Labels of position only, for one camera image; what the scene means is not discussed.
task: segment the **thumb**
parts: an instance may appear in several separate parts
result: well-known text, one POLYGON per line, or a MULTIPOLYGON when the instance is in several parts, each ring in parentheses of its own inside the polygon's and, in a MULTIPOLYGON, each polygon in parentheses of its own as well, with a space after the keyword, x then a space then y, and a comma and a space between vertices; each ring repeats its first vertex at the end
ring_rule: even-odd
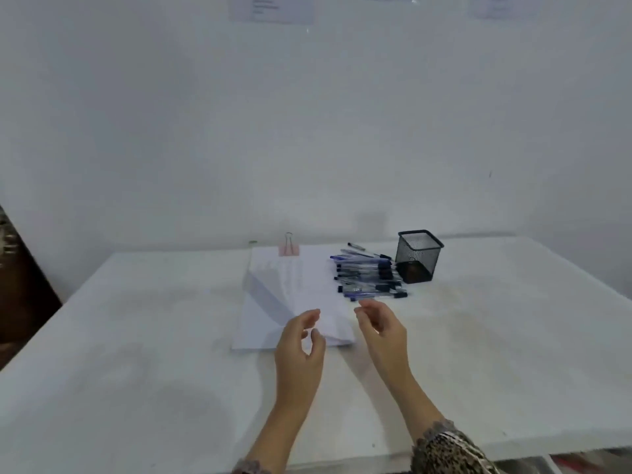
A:
POLYGON ((363 309, 360 308, 356 311, 356 318, 358 318, 359 329, 362 331, 364 339, 366 339, 367 342, 375 338, 375 336, 378 336, 377 331, 371 324, 371 319, 368 318, 363 309))
POLYGON ((327 343, 320 331, 316 328, 312 329, 312 352, 310 353, 310 359, 315 359, 322 362, 325 358, 325 347, 327 343))

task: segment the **left hand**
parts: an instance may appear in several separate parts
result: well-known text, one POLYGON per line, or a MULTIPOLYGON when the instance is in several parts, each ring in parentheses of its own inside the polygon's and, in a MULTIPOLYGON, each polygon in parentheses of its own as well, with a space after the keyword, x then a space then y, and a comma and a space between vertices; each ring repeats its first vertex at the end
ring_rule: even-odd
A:
POLYGON ((305 311, 291 319, 274 352, 277 371, 277 409, 296 410, 306 416, 318 390, 325 358, 325 338, 312 329, 312 352, 305 354, 301 340, 314 327, 320 310, 305 311))

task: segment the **forearm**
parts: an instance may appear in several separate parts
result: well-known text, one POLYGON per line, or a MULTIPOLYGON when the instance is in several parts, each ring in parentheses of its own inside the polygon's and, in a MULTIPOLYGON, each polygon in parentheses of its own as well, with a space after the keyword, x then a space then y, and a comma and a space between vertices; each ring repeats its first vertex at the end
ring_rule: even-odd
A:
POLYGON ((401 382, 389 388, 399 406, 413 442, 437 421, 444 417, 416 382, 412 374, 407 374, 401 382))
POLYGON ((246 460, 259 461, 261 468, 271 474, 282 474, 305 417, 301 409, 275 406, 246 460))

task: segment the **hand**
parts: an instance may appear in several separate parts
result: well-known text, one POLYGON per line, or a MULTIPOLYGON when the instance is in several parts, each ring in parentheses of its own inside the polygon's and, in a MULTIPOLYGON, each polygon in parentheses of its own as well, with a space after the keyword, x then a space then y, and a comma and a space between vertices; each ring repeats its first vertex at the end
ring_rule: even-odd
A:
POLYGON ((280 336, 274 353, 277 371, 275 408, 289 409, 307 415, 318 390, 325 358, 325 338, 312 329, 312 352, 305 354, 301 339, 306 329, 314 327, 320 310, 305 311, 290 320, 280 336))
POLYGON ((406 328, 386 304, 375 300, 361 300, 359 304, 354 311, 377 372, 391 393, 403 389, 413 376, 406 328))

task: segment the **finger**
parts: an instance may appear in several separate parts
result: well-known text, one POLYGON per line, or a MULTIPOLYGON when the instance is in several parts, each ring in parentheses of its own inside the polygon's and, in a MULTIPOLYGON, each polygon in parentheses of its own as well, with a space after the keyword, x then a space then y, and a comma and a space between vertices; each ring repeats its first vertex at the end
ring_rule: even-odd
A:
POLYGON ((313 309, 311 311, 305 311, 304 313, 290 319, 289 322, 286 324, 285 329, 283 329, 281 339, 300 340, 303 331, 305 329, 314 327, 319 317, 320 310, 313 309))
POLYGON ((364 339, 367 342, 371 342, 375 339, 379 334, 373 327, 373 323, 371 319, 368 317, 367 312, 364 308, 356 308, 356 318, 358 318, 359 329, 362 331, 362 335, 364 335, 364 339))
POLYGON ((325 338, 320 334, 320 331, 316 328, 312 329, 312 352, 309 358, 314 362, 321 363, 325 358, 326 346, 327 342, 325 342, 325 338))
POLYGON ((369 319, 377 330, 382 332, 397 322, 393 311, 384 303, 375 300, 360 300, 359 305, 364 308, 369 319))

